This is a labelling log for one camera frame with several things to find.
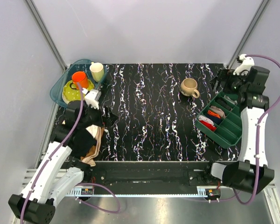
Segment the black white striped rolled underwear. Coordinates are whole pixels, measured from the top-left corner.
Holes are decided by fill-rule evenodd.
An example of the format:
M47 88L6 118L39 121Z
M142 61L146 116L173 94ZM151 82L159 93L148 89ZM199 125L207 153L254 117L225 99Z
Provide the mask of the black white striped rolled underwear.
M225 108L228 111L232 111L232 107L229 106L222 98L217 98L215 101L221 105L223 108Z

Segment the yellow green dotted plate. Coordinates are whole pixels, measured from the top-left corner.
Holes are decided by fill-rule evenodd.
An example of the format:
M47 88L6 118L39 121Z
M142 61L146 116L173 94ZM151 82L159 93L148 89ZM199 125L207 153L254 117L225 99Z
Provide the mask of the yellow green dotted plate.
M63 87L62 91L62 99L63 101L68 104L71 101L75 100L81 100L80 96L80 90L74 90L70 88L70 84L72 83L72 80L68 81L66 85ZM89 87L87 90L92 90L94 89L95 85L91 82L91 80L88 79Z

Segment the beige tan garment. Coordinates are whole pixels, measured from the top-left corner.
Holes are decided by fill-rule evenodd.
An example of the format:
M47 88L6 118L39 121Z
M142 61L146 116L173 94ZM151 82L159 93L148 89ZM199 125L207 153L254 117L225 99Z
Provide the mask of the beige tan garment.
M95 145L90 148L85 157L80 157L80 159L83 163L94 167L96 166L94 159L98 156L100 151L101 141L104 134L104 128L96 125L91 125L87 127L86 130L97 141L97 143L95 143Z

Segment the green plastic divided organizer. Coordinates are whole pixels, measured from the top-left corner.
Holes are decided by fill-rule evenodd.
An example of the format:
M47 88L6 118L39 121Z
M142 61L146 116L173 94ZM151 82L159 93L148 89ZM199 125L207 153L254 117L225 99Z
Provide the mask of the green plastic divided organizer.
M236 145L242 136L237 95L220 91L196 116L195 126L224 149Z

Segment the cream yellow cup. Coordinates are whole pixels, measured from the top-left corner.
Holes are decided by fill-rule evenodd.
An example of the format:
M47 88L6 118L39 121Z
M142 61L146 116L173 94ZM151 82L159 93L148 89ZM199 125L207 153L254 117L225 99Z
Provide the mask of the cream yellow cup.
M101 63L92 62L90 65L90 71L93 79L99 82L104 75L104 66Z

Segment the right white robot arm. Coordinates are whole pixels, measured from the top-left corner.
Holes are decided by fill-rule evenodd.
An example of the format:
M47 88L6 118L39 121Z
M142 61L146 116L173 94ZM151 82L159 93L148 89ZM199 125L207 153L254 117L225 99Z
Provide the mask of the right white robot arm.
M259 66L234 74L222 69L213 79L213 88L221 84L223 93L236 94L242 122L241 149L237 162L224 165L214 162L203 172L203 181L213 185L218 180L224 186L258 194L274 178L265 154L265 127L269 98L263 95L270 71Z

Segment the grey underwear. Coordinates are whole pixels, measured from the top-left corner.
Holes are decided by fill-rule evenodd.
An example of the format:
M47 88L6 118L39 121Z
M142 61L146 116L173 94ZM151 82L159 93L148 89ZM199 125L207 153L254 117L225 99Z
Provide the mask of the grey underwear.
M230 103L233 104L233 105L237 105L237 104L238 104L238 103L237 103L237 100L234 100L234 99L230 98L230 97L227 96L227 95L224 95L224 99L226 99L228 102L230 102Z

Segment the black garment pile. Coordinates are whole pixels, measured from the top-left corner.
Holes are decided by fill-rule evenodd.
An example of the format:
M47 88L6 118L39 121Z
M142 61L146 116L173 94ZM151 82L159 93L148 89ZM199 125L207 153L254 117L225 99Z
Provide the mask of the black garment pile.
M96 143L95 138L86 129L75 131L69 144L72 149L71 156L85 157Z

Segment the orange cup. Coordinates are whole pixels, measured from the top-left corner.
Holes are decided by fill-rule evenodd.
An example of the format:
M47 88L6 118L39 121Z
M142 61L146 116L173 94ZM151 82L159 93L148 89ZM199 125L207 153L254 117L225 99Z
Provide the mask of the orange cup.
M89 87L89 83L88 83L88 77L86 75L86 73L84 73L83 71L77 71L75 72L72 77L72 83L70 84L70 88L74 89L74 90L78 90L78 84L80 84L80 86L82 88L88 88Z

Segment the teal transparent plastic basin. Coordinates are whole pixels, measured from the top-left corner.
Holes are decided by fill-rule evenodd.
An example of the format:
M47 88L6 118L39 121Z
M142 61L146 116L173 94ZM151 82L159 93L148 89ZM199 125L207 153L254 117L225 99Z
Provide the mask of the teal transparent plastic basin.
M105 81L107 75L107 68L105 65L103 65L104 75L99 81L95 81L90 71L90 65L92 63L93 61L89 59L80 59L71 64L70 67L64 72L64 74L59 78L59 80L54 84L54 86L50 90L51 99L63 108L66 108L68 103L72 100L80 100L79 91L70 88L70 83L72 83L71 77L75 72L78 71L82 71L87 75L90 84L88 88L89 90L99 90L100 86Z

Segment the navy blue rolled underwear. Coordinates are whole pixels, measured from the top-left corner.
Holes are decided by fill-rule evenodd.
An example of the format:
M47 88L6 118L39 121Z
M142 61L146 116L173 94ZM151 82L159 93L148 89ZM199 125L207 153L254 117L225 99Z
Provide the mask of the navy blue rolled underwear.
M217 125L220 125L221 124L221 122L223 121L222 119L218 119L218 118L216 118L216 117L210 117L210 119L214 122L214 123L216 123Z

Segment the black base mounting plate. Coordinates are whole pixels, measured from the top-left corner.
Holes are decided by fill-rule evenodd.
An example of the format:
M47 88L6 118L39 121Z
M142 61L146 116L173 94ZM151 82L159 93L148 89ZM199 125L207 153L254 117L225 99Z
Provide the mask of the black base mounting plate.
M97 161L86 170L84 182L102 184L118 196L199 195L216 188L219 180L207 174L207 161Z

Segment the orange black rolled underwear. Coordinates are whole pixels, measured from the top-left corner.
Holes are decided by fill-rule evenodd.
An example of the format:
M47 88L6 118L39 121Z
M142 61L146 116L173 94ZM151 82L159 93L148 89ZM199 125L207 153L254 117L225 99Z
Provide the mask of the orange black rolled underwear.
M207 114L212 116L212 117L216 117L218 119L221 119L220 115L215 113L215 112L213 112L212 110L208 110Z

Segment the beige ceramic mug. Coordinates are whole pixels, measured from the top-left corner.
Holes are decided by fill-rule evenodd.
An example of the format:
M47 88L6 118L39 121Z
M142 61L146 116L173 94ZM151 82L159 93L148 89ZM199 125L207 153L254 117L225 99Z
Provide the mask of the beige ceramic mug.
M180 85L180 92L182 95L186 97L194 97L199 98L200 92L197 89L198 84L195 79L192 78L186 78L182 81Z

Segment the pinkish beige rolled underwear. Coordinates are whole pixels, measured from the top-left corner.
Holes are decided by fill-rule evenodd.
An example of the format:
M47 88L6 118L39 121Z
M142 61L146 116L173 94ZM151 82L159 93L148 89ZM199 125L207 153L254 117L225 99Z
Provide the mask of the pinkish beige rolled underwear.
M216 106L213 106L213 105L210 106L210 109L213 112L215 112L216 114L218 114L221 118L223 118L223 119L226 118L225 112L222 109L220 109L220 108L218 108Z

